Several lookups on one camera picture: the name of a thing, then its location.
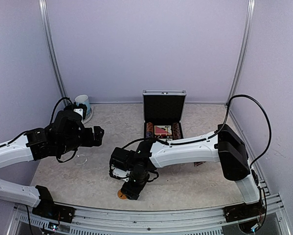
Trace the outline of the clear round disc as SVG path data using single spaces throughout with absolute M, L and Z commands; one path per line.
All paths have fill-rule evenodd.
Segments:
M 84 165 L 87 162 L 87 160 L 88 160 L 87 156 L 80 154 L 74 158 L 74 163 L 76 165 Z

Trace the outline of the orange big blind button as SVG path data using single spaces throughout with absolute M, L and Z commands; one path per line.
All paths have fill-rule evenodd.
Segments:
M 126 196 L 125 194 L 123 194 L 123 193 L 121 192 L 121 190 L 119 190 L 119 191 L 117 192 L 117 196 L 118 196 L 118 198 L 120 198 L 120 199 L 122 199 L 122 200 L 126 200 L 126 199 L 127 199 L 127 196 Z

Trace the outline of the red playing card deck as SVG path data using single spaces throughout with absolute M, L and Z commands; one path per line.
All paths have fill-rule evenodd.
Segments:
M 155 125 L 154 126 L 154 134 L 156 136 L 171 136 L 172 135 L 172 127 L 171 127 L 171 125 Z

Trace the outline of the aluminium poker case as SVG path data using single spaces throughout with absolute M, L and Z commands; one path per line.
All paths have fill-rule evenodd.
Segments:
M 143 90 L 144 137 L 146 123 L 155 125 L 171 125 L 177 122 L 183 138 L 181 118 L 186 99 L 185 90 Z M 171 136 L 156 136 L 163 141 L 173 140 Z

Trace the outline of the black triangular dealer button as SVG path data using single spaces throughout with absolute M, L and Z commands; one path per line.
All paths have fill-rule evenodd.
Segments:
M 194 167 L 198 167 L 198 166 L 200 166 L 200 165 L 202 165 L 202 164 L 204 164 L 204 162 L 195 162 L 195 163 L 194 163 Z

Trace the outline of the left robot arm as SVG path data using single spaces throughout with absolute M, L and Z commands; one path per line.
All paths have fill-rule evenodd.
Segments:
M 0 169 L 22 162 L 38 161 L 47 157 L 57 160 L 79 147 L 99 147 L 104 130 L 99 126 L 85 127 L 82 116 L 75 111 L 59 111 L 55 120 L 45 128 L 24 131 L 13 140 L 0 145 Z M 52 218 L 58 206 L 46 187 L 24 186 L 0 179 L 0 200 L 38 207 Z

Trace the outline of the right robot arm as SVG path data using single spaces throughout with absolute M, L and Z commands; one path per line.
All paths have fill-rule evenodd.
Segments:
M 121 193 L 129 200 L 137 200 L 150 174 L 170 165 L 194 162 L 220 163 L 223 176 L 234 181 L 243 197 L 240 213 L 251 217 L 259 209 L 260 189 L 257 175 L 251 168 L 245 143 L 227 125 L 220 124 L 215 132 L 205 135 L 163 141 L 157 138 L 138 139 L 137 149 L 117 147 L 112 152 L 109 174 L 123 180 Z

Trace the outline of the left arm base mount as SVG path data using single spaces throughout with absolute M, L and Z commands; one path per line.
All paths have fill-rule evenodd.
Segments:
M 32 213 L 58 222 L 72 223 L 75 208 L 54 203 L 42 203 L 33 208 Z

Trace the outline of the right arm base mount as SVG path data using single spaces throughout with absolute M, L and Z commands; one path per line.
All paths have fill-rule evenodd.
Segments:
M 226 222 L 234 222 L 264 214 L 265 207 L 260 203 L 241 203 L 223 208 Z

